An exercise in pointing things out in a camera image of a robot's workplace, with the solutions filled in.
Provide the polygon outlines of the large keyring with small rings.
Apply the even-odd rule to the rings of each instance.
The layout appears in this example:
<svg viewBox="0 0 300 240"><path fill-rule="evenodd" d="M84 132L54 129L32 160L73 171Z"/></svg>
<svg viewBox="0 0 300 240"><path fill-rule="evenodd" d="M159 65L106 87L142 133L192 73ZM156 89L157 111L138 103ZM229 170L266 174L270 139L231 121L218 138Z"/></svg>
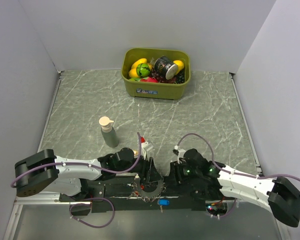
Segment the large keyring with small rings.
<svg viewBox="0 0 300 240"><path fill-rule="evenodd" d="M161 193L166 190L163 180L142 183L138 174L135 175L130 186L131 193L126 199L142 200L145 203L153 202L154 200L159 199Z"/></svg>

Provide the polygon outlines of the blue tag key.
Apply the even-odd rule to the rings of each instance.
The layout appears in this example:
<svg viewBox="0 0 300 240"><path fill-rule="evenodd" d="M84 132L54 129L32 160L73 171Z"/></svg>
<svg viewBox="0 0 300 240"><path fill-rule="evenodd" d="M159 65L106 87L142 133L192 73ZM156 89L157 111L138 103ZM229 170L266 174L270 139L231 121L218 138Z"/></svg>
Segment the blue tag key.
<svg viewBox="0 0 300 240"><path fill-rule="evenodd" d="M168 199L160 198L160 199L158 199L157 204L159 205L160 212L163 213L163 207L169 206L170 201Z"/></svg>

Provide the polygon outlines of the olive green plastic bin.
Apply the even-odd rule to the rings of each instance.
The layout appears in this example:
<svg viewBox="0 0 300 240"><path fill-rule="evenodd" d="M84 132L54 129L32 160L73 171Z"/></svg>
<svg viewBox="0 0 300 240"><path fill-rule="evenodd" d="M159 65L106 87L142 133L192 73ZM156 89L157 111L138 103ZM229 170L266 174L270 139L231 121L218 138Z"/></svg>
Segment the olive green plastic bin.
<svg viewBox="0 0 300 240"><path fill-rule="evenodd" d="M157 59L161 56L166 56L170 60L181 60L185 64L184 83L155 83L132 81L128 79L129 71L134 62L142 58L146 58L149 61L152 58ZM190 58L185 52L180 50L142 47L131 48L125 53L121 67L121 77L124 81L127 93L132 97L178 100L183 96L186 86L191 79Z"/></svg>

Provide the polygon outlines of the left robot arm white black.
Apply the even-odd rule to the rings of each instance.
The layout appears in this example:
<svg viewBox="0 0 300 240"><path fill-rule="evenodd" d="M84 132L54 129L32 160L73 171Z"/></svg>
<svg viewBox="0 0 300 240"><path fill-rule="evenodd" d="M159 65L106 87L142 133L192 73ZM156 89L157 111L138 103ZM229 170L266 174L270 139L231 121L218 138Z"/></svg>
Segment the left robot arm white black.
<svg viewBox="0 0 300 240"><path fill-rule="evenodd" d="M52 149L42 150L14 165L15 180L11 187L18 197L30 197L42 191L55 192L85 200L89 181L106 181L118 174L134 173L133 184L143 198L154 198L164 186L153 158L127 147L92 160L68 159L55 155Z"/></svg>

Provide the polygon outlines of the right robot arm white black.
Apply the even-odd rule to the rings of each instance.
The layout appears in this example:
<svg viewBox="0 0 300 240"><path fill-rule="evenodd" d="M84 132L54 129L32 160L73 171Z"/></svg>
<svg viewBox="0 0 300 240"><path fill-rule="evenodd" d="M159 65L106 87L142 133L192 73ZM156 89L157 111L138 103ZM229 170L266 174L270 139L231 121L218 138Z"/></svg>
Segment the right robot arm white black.
<svg viewBox="0 0 300 240"><path fill-rule="evenodd" d="M177 160L170 164L166 183L178 194L216 201L238 199L271 212L281 223L298 227L300 191L284 176L261 178L204 158L195 148L175 146Z"/></svg>

